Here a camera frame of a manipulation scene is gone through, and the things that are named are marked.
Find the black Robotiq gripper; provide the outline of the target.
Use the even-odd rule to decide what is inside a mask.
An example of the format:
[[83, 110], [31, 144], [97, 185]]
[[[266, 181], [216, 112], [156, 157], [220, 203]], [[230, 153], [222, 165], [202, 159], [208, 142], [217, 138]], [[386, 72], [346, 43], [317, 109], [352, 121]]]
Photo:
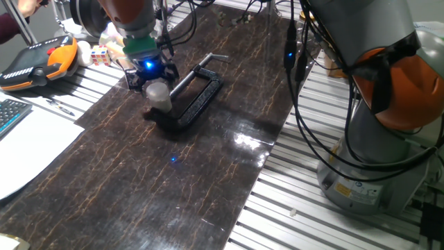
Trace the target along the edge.
[[164, 56], [134, 59], [133, 62], [137, 69], [125, 69], [123, 72], [128, 89], [134, 92], [142, 91], [142, 79], [152, 81], [163, 78], [169, 88], [173, 89], [176, 80], [180, 78], [176, 64], [172, 60], [165, 60]]

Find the person's bare hand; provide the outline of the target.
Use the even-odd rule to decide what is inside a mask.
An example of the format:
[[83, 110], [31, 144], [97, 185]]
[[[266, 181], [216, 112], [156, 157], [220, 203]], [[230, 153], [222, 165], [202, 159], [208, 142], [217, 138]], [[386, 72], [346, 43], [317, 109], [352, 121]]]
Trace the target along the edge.
[[18, 0], [17, 7], [23, 17], [27, 18], [35, 14], [42, 6], [47, 7], [47, 0]]

